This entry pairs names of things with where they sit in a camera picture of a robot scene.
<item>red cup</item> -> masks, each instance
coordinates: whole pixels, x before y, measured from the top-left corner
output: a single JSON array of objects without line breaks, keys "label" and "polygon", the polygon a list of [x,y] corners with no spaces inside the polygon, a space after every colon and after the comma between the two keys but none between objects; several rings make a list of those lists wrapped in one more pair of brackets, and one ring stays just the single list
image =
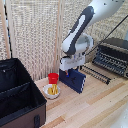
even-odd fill
[{"label": "red cup", "polygon": [[48,74],[49,84],[57,84],[59,75],[57,73]]}]

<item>light wood surface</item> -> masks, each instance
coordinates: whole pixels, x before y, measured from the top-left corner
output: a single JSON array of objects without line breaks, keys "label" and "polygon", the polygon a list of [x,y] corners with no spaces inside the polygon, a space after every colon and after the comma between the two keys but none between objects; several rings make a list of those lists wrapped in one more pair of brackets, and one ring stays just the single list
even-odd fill
[{"label": "light wood surface", "polygon": [[[48,78],[35,83],[43,93]],[[57,85],[61,93],[54,100],[46,98],[46,123],[41,128],[110,128],[128,102],[128,79],[119,76],[106,85],[86,74],[81,94],[60,81]]]}]

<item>beige wall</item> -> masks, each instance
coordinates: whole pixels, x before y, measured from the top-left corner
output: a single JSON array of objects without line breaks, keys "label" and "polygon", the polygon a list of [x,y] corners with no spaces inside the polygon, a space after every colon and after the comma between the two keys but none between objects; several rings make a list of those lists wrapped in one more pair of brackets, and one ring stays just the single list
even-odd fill
[{"label": "beige wall", "polygon": [[[22,61],[33,80],[47,77],[50,72],[58,72],[60,58],[64,55],[61,43],[82,10],[91,1],[6,0],[13,57]],[[91,35],[95,42],[100,41],[125,17],[127,12],[128,1],[125,1],[114,16],[95,23],[85,30],[85,33]],[[110,37],[123,39],[127,23],[128,20]],[[6,59],[5,42],[1,40],[0,43],[2,44],[0,59]],[[91,61],[93,54],[95,53],[86,57],[86,62]]]}]

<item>cable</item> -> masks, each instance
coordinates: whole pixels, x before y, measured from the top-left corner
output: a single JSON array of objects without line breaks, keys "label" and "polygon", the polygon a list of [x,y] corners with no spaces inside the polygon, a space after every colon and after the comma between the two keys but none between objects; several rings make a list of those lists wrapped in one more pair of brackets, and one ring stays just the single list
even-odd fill
[{"label": "cable", "polygon": [[103,43],[108,37],[109,35],[111,35],[111,33],[113,33],[115,31],[116,28],[118,28],[120,26],[120,24],[128,17],[128,15],[101,41],[99,41],[100,43],[98,45],[95,46],[95,48],[93,48],[88,54],[86,54],[85,56],[89,55],[92,51],[94,51],[101,43]]}]

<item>wooden wall panel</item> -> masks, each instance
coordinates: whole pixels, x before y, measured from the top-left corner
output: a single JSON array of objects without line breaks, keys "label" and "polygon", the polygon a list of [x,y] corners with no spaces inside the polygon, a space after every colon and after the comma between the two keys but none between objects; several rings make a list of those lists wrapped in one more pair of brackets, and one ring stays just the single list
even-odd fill
[{"label": "wooden wall panel", "polygon": [[0,60],[10,58],[10,48],[3,0],[0,0]]},{"label": "wooden wall panel", "polygon": [[22,61],[33,80],[47,77],[54,70],[58,0],[6,0],[6,4],[12,15],[13,57]]}]

